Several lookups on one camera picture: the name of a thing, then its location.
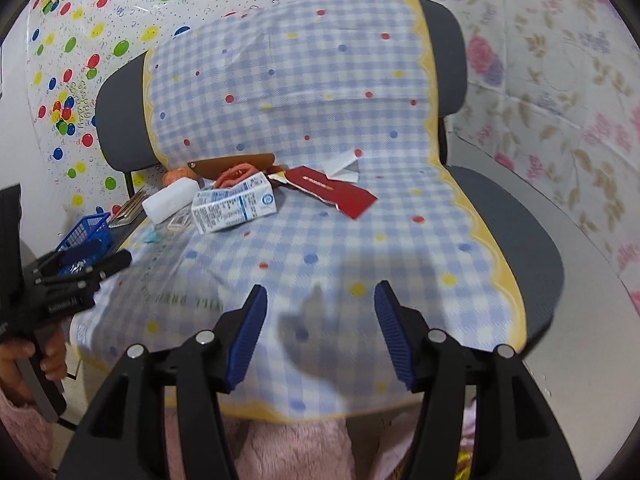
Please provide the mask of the blue white milk carton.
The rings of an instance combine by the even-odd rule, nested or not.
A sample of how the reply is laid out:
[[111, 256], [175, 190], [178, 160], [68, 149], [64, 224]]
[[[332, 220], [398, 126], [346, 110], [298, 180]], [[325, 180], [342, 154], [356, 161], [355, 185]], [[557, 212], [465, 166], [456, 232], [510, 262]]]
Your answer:
[[209, 188], [197, 192], [191, 204], [192, 221], [201, 234], [239, 226], [277, 211], [273, 188], [262, 172], [232, 188]]

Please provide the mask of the red paper fries box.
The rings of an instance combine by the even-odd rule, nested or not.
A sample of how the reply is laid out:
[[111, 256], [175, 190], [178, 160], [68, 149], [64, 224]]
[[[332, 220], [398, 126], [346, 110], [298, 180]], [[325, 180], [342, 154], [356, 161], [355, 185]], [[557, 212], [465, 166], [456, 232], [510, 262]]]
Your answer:
[[322, 203], [332, 205], [352, 220], [357, 220], [378, 200], [372, 193], [358, 185], [329, 180], [322, 172], [307, 166], [270, 174], [269, 179], [292, 186]]

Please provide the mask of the small clear wrapper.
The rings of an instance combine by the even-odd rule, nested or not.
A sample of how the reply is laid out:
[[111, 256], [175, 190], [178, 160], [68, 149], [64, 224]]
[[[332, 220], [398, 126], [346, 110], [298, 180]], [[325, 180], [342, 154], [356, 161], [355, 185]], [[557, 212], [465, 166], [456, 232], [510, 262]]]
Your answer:
[[177, 232], [188, 228], [191, 224], [191, 214], [189, 211], [181, 211], [175, 214], [167, 225], [168, 231]]

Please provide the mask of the teal paper scrap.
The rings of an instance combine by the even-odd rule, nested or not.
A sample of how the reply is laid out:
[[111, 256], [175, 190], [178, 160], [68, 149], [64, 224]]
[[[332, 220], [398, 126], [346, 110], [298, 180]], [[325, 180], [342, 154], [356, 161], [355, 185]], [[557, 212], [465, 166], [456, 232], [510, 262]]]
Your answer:
[[160, 240], [160, 237], [155, 231], [147, 232], [143, 237], [144, 244], [156, 244], [159, 240]]

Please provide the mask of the orange knitted glove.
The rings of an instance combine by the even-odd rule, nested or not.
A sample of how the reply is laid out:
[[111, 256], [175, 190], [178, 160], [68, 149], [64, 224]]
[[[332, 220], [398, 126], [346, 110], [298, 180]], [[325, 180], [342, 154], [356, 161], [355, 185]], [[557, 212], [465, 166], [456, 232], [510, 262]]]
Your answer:
[[243, 180], [258, 174], [258, 169], [248, 162], [241, 162], [224, 172], [216, 179], [214, 188], [233, 188]]

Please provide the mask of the white paper scrap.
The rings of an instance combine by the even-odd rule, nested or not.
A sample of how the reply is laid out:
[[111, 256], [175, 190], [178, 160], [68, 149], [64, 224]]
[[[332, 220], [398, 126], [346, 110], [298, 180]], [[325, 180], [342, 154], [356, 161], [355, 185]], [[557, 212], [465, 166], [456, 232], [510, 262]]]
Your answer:
[[329, 180], [357, 183], [359, 181], [358, 148], [335, 155], [322, 164], [322, 171]]

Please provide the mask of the brown handled knife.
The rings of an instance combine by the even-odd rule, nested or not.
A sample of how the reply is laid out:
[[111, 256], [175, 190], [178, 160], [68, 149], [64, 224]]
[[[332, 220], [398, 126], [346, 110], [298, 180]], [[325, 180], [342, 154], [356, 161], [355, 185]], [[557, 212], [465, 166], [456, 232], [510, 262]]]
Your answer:
[[194, 160], [186, 166], [204, 179], [216, 180], [225, 171], [241, 164], [250, 164], [259, 171], [264, 171], [272, 167], [275, 161], [276, 156], [272, 153], [244, 154]]

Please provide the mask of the pink trash bag bin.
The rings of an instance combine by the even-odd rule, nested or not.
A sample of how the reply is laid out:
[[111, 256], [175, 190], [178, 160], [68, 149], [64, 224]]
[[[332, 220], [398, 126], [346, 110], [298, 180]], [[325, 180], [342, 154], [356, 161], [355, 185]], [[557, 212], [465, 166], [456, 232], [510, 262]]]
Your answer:
[[[387, 479], [399, 479], [404, 472], [419, 414], [420, 408], [415, 408], [414, 410], [400, 414], [392, 422], [392, 427], [400, 431], [397, 453], [401, 453], [401, 456], [400, 460], [395, 464], [394, 469], [387, 475]], [[476, 401], [472, 401], [463, 411], [460, 450], [457, 458], [456, 474], [454, 475], [456, 480], [470, 478], [475, 442], [475, 423]]]

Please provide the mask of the blue plastic basket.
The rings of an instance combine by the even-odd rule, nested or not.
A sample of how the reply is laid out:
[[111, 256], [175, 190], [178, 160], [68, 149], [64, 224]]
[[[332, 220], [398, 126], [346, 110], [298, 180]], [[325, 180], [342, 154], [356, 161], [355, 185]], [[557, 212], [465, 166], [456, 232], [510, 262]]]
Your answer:
[[113, 245], [108, 218], [108, 212], [83, 216], [64, 236], [56, 248], [65, 254], [60, 274], [79, 272], [107, 254]]

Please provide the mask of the pink fluffy rug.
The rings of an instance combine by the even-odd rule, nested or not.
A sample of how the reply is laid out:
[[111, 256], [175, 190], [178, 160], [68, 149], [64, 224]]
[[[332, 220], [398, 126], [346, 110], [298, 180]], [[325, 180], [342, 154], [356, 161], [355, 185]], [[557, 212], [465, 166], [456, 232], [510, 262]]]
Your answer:
[[[356, 479], [344, 420], [278, 425], [224, 417], [224, 435], [239, 479]], [[370, 479], [394, 478], [405, 457], [411, 431], [402, 416], [385, 428]], [[166, 410], [167, 456], [171, 479], [185, 479], [177, 411]]]

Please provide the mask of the dark grey office chair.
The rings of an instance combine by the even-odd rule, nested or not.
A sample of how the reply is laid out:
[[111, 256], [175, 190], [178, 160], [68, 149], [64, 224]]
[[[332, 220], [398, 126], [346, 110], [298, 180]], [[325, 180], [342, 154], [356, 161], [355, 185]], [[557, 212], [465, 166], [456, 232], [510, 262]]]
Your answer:
[[[422, 21], [430, 26], [438, 89], [437, 146], [439, 161], [447, 162], [444, 118], [462, 109], [468, 91], [468, 70], [459, 22], [433, 0], [407, 0], [419, 5]], [[96, 131], [106, 162], [125, 175], [160, 162], [143, 125], [140, 54], [101, 84], [96, 97]], [[564, 285], [564, 266], [558, 248], [534, 215], [509, 192], [478, 172], [445, 165], [454, 182], [470, 199], [499, 245], [518, 283], [524, 301], [527, 356], [548, 330]]]

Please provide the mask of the red orange apple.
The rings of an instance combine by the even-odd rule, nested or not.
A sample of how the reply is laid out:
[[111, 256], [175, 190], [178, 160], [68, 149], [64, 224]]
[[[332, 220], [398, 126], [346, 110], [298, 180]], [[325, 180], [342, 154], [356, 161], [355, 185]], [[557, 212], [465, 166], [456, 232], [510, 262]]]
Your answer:
[[162, 185], [164, 188], [167, 188], [171, 183], [182, 178], [187, 178], [195, 181], [197, 184], [201, 184], [201, 178], [194, 171], [189, 167], [180, 167], [165, 172], [162, 177]]

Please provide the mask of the blue checkered cloth cover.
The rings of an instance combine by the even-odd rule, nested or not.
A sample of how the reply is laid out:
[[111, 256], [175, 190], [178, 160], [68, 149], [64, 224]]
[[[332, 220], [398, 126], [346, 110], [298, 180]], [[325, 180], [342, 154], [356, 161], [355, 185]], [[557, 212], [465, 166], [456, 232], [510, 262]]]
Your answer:
[[524, 301], [478, 207], [440, 162], [436, 34], [421, 0], [299, 0], [220, 18], [109, 76], [99, 134], [164, 164], [274, 157], [265, 193], [194, 196], [190, 223], [144, 222], [130, 268], [76, 316], [78, 354], [181, 344], [262, 285], [268, 313], [224, 410], [304, 422], [410, 400], [376, 322], [375, 285], [465, 346], [522, 348]]

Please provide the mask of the polka dot birthday backdrop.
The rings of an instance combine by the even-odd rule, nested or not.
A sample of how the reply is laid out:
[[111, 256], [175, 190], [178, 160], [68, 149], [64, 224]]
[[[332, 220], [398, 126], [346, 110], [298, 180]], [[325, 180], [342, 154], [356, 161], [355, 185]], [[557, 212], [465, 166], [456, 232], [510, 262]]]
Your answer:
[[72, 217], [112, 212], [126, 200], [96, 138], [100, 85], [150, 47], [214, 18], [290, 0], [32, 0], [28, 100], [56, 197]]

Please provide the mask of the floral pink backdrop sheet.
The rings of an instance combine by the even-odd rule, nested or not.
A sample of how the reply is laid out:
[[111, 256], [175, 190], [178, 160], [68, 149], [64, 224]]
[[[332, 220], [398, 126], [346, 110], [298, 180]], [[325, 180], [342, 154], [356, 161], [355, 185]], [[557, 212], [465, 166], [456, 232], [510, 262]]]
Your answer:
[[439, 0], [464, 32], [450, 129], [552, 200], [639, 295], [639, 49], [610, 0]]

